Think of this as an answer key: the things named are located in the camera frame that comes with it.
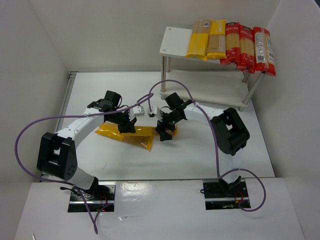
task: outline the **shelf leg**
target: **shelf leg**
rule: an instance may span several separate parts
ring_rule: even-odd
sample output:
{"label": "shelf leg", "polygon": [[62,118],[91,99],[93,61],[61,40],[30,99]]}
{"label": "shelf leg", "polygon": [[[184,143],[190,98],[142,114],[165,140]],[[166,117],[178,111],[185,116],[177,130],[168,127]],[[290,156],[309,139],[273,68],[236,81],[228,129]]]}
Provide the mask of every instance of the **shelf leg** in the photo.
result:
{"label": "shelf leg", "polygon": [[244,72],[244,76],[243,76],[243,79],[242,79],[242,82],[243,82],[244,84],[247,83],[249,76],[250,76],[250,73]]}
{"label": "shelf leg", "polygon": [[[264,78],[264,74],[260,73],[260,75],[258,76],[257,80],[255,81],[254,85],[252,86],[252,88],[250,89],[249,93],[247,94],[247,96],[245,97],[245,99],[243,100],[244,104],[248,104],[248,102],[250,101],[251,97],[253,96],[253,94],[255,93],[255,91],[257,90],[257,88],[259,87],[262,79]],[[245,108],[244,107],[240,107],[239,111],[242,112]]]}
{"label": "shelf leg", "polygon": [[[162,65],[161,65],[161,81],[166,80],[166,67],[167,67],[167,57],[162,57]],[[161,83],[160,91],[164,93],[166,91],[166,83]]]}
{"label": "shelf leg", "polygon": [[166,68],[165,68],[167,73],[170,72],[170,64],[171,64],[171,57],[167,56],[166,57]]}

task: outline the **white floor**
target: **white floor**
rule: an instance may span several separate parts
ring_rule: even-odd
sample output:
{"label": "white floor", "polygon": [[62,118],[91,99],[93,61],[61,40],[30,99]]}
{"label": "white floor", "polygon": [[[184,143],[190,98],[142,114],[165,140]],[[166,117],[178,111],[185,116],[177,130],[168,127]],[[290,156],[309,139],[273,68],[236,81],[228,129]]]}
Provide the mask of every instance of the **white floor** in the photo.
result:
{"label": "white floor", "polygon": [[[70,193],[56,183],[33,183],[16,240],[303,240],[283,178],[263,178],[265,205],[256,212],[206,210],[201,180],[117,182],[114,212],[97,220],[87,212],[67,213]],[[252,207],[263,191],[247,179]]]}
{"label": "white floor", "polygon": [[[122,95],[123,104],[132,105],[147,94],[160,80],[160,72],[100,72],[77,73],[67,104],[66,115],[79,115],[87,105],[105,96],[107,90]],[[165,106],[159,95],[160,86],[154,89],[153,106]],[[227,109],[228,106],[204,103],[206,106]],[[259,177],[274,177],[252,103],[239,112],[250,139],[239,161]],[[63,127],[73,120],[65,119]],[[157,119],[148,116],[138,119],[137,126],[156,126]],[[213,136],[208,126],[194,121],[181,121],[178,135],[171,141],[153,141],[150,152],[118,142],[92,132],[77,148],[78,166],[99,180],[183,180],[216,178]],[[225,156],[220,156],[223,163]],[[248,173],[242,177],[251,178]]]}

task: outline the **orange wire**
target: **orange wire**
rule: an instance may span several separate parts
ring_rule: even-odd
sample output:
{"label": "orange wire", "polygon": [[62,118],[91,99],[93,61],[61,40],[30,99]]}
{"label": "orange wire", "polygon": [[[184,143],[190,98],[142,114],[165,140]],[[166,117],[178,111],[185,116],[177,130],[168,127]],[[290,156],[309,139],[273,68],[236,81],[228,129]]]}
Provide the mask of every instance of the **orange wire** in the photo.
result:
{"label": "orange wire", "polygon": [[107,204],[108,203],[108,201],[107,201],[107,196],[106,196],[106,194],[104,193],[104,199],[105,199],[105,204]]}

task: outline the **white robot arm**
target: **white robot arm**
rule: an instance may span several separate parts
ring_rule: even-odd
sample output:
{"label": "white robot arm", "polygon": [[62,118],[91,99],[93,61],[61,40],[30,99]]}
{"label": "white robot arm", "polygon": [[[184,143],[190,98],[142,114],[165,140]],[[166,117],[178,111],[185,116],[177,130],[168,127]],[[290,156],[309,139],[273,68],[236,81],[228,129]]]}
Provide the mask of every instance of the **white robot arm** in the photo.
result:
{"label": "white robot arm", "polygon": [[[78,167],[76,149],[79,144],[98,126],[105,121],[118,125],[121,133],[135,133],[136,117],[144,116],[145,112],[142,106],[136,106],[130,110],[114,114],[103,115],[103,113],[114,112],[119,109],[119,101],[122,97],[112,91],[107,91],[103,99],[94,101],[88,105],[84,111],[84,117],[78,118],[66,128],[56,133],[45,133],[42,136],[37,168],[52,176],[63,179],[80,189],[85,193],[98,196],[103,191],[107,191],[103,186],[99,186],[98,179]],[[175,124],[180,120],[193,120],[203,124],[208,124],[202,111],[190,100],[184,102],[176,93],[171,94],[165,99],[171,112],[165,113],[158,109],[156,131],[160,135],[160,141],[172,139],[172,135],[166,132],[166,129],[175,130]],[[214,109],[201,106],[211,119],[212,126],[217,138],[219,149],[230,159],[240,149],[244,148],[250,135],[245,125],[241,121],[237,111],[234,108],[227,110]]]}

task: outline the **small table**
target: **small table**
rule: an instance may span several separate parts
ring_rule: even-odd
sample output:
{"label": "small table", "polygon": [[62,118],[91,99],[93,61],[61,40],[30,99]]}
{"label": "small table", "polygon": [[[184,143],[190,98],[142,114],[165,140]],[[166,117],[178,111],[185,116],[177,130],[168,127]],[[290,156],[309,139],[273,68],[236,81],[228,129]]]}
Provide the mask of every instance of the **small table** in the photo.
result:
{"label": "small table", "polygon": [[[236,66],[231,71],[177,71],[171,70],[171,58],[196,60],[204,62],[198,58],[185,58],[192,30],[185,28],[177,28],[168,26],[165,29],[162,44],[160,47],[160,55],[162,56],[161,80],[174,79],[189,86],[192,96],[197,101],[209,103],[225,104],[229,106],[239,107],[240,111],[248,106],[248,103],[260,85],[265,74],[260,73],[250,89],[248,90],[249,73],[235,71]],[[208,59],[206,63],[220,64],[220,60]],[[188,99],[189,95],[181,86],[173,85],[170,82],[161,84],[161,98],[177,92],[179,96]]]}

